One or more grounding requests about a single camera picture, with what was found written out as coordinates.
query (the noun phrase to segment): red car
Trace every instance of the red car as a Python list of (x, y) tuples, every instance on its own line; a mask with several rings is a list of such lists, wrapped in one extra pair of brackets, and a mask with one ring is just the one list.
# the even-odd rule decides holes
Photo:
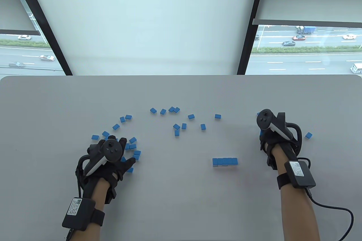
[(306, 37), (302, 36), (302, 35), (297, 35), (297, 36), (293, 37), (293, 40), (305, 40), (305, 39), (306, 39)]

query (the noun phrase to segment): window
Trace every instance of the window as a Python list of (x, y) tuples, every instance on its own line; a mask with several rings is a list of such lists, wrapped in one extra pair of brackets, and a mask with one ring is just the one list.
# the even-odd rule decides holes
[(0, 34), (0, 79), (8, 75), (65, 75), (26, 1), (20, 1), (41, 35)]
[(362, 28), (259, 25), (257, 35), (246, 74), (362, 72)]

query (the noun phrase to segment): blue truck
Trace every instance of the blue truck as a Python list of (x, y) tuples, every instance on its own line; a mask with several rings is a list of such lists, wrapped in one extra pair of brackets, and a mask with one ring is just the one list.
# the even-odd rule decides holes
[(315, 29), (316, 29), (315, 26), (299, 26), (297, 28), (297, 33), (298, 34), (313, 34)]

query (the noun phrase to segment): white van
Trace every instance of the white van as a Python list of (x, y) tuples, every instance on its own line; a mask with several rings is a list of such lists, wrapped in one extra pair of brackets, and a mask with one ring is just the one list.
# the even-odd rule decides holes
[(362, 73), (362, 63), (354, 63), (351, 71), (352, 73)]

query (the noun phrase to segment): hand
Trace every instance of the hand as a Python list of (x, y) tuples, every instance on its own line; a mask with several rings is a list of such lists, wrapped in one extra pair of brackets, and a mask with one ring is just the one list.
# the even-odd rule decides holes
[[(113, 135), (110, 135), (108, 138), (116, 139), (115, 136)], [(100, 150), (104, 142), (105, 140), (101, 139), (96, 146), (96, 150), (97, 149)], [(119, 144), (122, 146), (122, 155), (120, 159), (124, 154), (124, 148), (126, 146), (126, 143), (127, 143), (126, 138), (121, 138), (119, 140)], [(83, 197), (87, 198), (92, 197), (92, 193), (94, 191), (96, 184), (98, 183), (99, 180), (103, 181), (102, 179), (104, 179), (110, 184), (110, 187), (107, 191), (105, 203), (106, 204), (110, 203), (110, 201), (114, 199), (117, 195), (114, 188), (117, 186), (118, 181), (123, 180), (123, 174), (127, 170), (129, 170), (135, 162), (136, 159), (133, 157), (129, 158), (125, 162), (121, 162), (120, 160), (113, 163), (107, 161), (104, 165), (100, 165), (99, 168), (96, 171), (94, 171), (91, 175), (82, 176), (80, 180), (80, 185), (83, 188)]]
[(289, 147), (286, 148), (292, 152), (292, 156), (295, 156), (294, 148), (295, 145), (291, 140), (287, 140), (280, 136), (277, 132), (273, 132), (270, 128), (262, 130), (259, 136), (260, 139), (260, 149), (263, 150), (268, 159), (266, 161), (267, 165), (272, 167), (273, 170), (277, 170), (277, 160), (284, 160), (286, 157), (285, 152), (280, 147), (279, 144), (285, 145), (288, 144)]

